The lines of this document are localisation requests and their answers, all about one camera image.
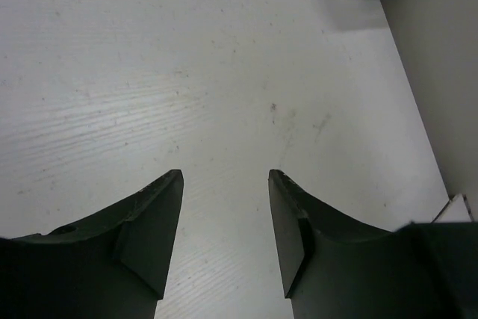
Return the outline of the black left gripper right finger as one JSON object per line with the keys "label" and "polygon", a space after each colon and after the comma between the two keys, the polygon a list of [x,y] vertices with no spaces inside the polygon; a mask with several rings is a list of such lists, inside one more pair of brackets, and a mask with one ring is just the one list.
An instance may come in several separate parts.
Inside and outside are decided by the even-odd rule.
{"label": "black left gripper right finger", "polygon": [[340,212],[281,170],[270,209],[285,297],[296,318],[475,318],[477,225],[389,232]]}

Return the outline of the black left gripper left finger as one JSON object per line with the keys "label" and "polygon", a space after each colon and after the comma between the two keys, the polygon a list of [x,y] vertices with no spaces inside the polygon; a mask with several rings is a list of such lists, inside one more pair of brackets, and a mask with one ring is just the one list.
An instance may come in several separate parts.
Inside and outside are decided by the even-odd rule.
{"label": "black left gripper left finger", "polygon": [[3,318],[153,318],[184,189],[170,170],[125,199],[41,235],[1,240]]}

